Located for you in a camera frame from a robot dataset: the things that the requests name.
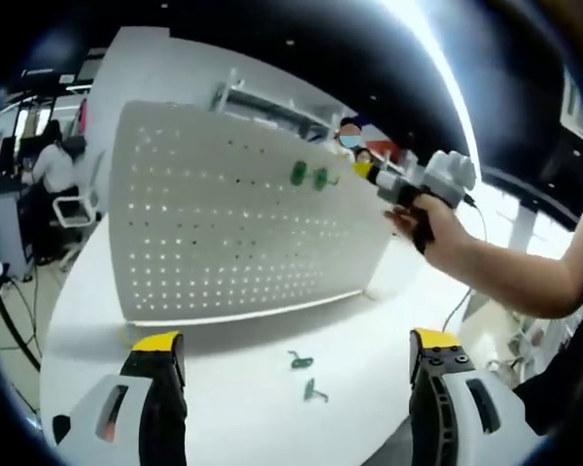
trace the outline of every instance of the human hand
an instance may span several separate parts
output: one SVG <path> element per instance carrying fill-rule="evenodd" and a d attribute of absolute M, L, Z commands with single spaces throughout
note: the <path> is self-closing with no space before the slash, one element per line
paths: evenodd
<path fill-rule="evenodd" d="M 426 211 L 434 241 L 427 244 L 424 257 L 432 266 L 449 272 L 455 262 L 463 257 L 463 250 L 473 238 L 466 233 L 454 211 L 440 199 L 422 194 L 415 199 L 413 206 L 413 209 L 395 206 L 392 211 L 385 212 L 385 217 L 394 224 L 402 236 L 412 241 L 413 232 L 418 224 L 414 210 Z"/>

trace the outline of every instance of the desk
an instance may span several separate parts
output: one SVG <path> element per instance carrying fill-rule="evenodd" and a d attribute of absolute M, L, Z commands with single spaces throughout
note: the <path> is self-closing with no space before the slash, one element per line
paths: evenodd
<path fill-rule="evenodd" d="M 407 417 L 410 329 L 440 328 L 465 292 L 394 237 L 368 288 L 373 299 L 183 328 L 188 464 L 360 466 Z M 67 278 L 48 330 L 40 384 L 51 445 L 51 419 L 119 372 L 129 353 L 122 328 L 105 217 Z M 315 363 L 292 372 L 288 350 Z M 311 378 L 327 404 L 303 401 Z"/>
<path fill-rule="evenodd" d="M 24 280 L 32 270 L 30 224 L 34 213 L 26 195 L 30 186 L 19 179 L 0 179 L 0 262 L 9 264 L 9 276 Z"/>

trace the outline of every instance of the office chair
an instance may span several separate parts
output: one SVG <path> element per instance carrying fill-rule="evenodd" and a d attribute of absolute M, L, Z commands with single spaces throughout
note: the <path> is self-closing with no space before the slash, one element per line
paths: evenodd
<path fill-rule="evenodd" d="M 80 195 L 61 196 L 52 203 L 60 227 L 67 230 L 77 228 L 85 232 L 85 236 L 79 242 L 71 243 L 67 246 L 67 252 L 58 263 L 58 267 L 62 271 L 66 271 L 67 264 L 83 249 L 86 244 L 86 237 L 93 230 L 93 228 L 89 227 L 99 220 L 100 215 L 97 210 L 99 197 L 94 186 L 103 155 L 103 151 L 96 155 L 93 161 L 93 170 L 87 184 L 80 186 Z"/>

